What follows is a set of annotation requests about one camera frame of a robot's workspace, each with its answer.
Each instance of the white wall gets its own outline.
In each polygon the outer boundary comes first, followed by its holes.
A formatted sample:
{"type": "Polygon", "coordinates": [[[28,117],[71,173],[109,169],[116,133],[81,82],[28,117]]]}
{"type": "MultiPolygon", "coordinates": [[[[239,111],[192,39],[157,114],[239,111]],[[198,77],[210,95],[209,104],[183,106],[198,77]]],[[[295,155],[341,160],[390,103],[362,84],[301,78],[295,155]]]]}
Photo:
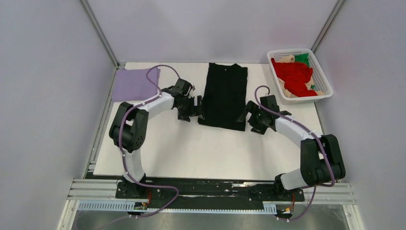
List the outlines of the white wall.
{"type": "Polygon", "coordinates": [[[337,0],[89,0],[119,61],[267,63],[310,48],[337,0]]]}
{"type": "Polygon", "coordinates": [[[55,229],[113,76],[79,1],[0,1],[0,229],[55,229]]]}
{"type": "Polygon", "coordinates": [[[368,230],[406,228],[405,12],[404,0],[350,0],[316,53],[335,91],[317,107],[368,230]]]}

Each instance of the plastic basket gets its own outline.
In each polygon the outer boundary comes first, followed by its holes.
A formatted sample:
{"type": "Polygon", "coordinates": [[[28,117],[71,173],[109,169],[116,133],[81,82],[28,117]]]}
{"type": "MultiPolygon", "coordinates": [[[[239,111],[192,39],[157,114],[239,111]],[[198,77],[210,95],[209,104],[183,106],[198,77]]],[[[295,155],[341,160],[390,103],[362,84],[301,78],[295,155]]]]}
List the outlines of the plastic basket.
{"type": "Polygon", "coordinates": [[[331,97],[333,95],[333,89],[331,88],[330,83],[328,82],[323,70],[321,69],[320,64],[318,63],[315,55],[313,54],[313,52],[310,49],[306,49],[306,48],[278,49],[278,50],[269,51],[267,56],[268,56],[269,65],[271,66],[273,80],[274,80],[275,84],[277,85],[278,93],[280,95],[282,104],[315,102],[322,98],[331,97]],[[281,85],[279,84],[278,77],[276,76],[275,68],[272,65],[271,58],[274,58],[275,61],[278,61],[282,57],[290,55],[290,54],[299,55],[299,54],[306,54],[306,53],[309,54],[309,65],[311,68],[313,68],[313,81],[315,82],[315,90],[322,91],[322,92],[324,92],[325,95],[312,96],[312,97],[288,98],[282,92],[282,88],[281,88],[281,85]]]}

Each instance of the folded black cloth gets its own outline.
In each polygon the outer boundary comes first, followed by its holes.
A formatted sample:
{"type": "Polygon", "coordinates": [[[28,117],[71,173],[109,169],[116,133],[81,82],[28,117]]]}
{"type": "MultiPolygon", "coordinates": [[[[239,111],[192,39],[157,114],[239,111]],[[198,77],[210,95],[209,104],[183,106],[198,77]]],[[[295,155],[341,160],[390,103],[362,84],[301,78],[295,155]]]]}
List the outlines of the folded black cloth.
{"type": "Polygon", "coordinates": [[[200,125],[245,131],[245,122],[237,122],[244,112],[248,68],[209,63],[203,96],[205,119],[200,125]]]}

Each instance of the purple cloth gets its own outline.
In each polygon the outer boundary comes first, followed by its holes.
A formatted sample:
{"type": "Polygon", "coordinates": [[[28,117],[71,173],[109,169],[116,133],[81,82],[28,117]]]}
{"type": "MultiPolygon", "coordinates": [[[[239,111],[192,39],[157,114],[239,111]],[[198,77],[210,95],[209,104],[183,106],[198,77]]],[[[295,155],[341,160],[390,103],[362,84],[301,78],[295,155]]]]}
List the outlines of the purple cloth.
{"type": "MultiPolygon", "coordinates": [[[[124,69],[116,72],[112,95],[113,102],[142,101],[157,94],[157,88],[146,78],[149,69],[124,69]]],[[[160,69],[155,68],[148,74],[158,84],[160,69]]]]}

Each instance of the white table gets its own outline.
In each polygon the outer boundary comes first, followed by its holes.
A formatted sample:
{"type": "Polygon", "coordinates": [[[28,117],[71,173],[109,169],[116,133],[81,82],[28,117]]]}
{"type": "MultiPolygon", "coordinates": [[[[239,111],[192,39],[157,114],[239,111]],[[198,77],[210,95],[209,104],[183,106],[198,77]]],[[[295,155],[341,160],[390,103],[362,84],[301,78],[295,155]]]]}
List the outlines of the white table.
{"type": "MultiPolygon", "coordinates": [[[[126,69],[147,69],[158,63],[127,63],[126,69]]],[[[196,87],[195,95],[203,95],[208,63],[166,63],[180,77],[196,87]]],[[[257,86],[268,85],[281,110],[292,113],[296,120],[311,130],[322,133],[314,103],[283,105],[272,80],[269,65],[239,64],[248,67],[246,102],[255,101],[257,86]]],[[[174,85],[175,73],[161,67],[159,86],[174,85]]],[[[259,91],[264,96],[265,89],[259,91]]],[[[120,103],[114,103],[101,143],[94,175],[122,175],[124,172],[118,148],[108,136],[120,103]]],[[[202,126],[197,118],[191,122],[177,120],[177,110],[165,111],[148,122],[146,140],[141,148],[142,164],[147,176],[190,177],[244,180],[273,180],[300,166],[300,150],[285,136],[268,129],[265,135],[250,131],[233,131],[202,126]]]]}

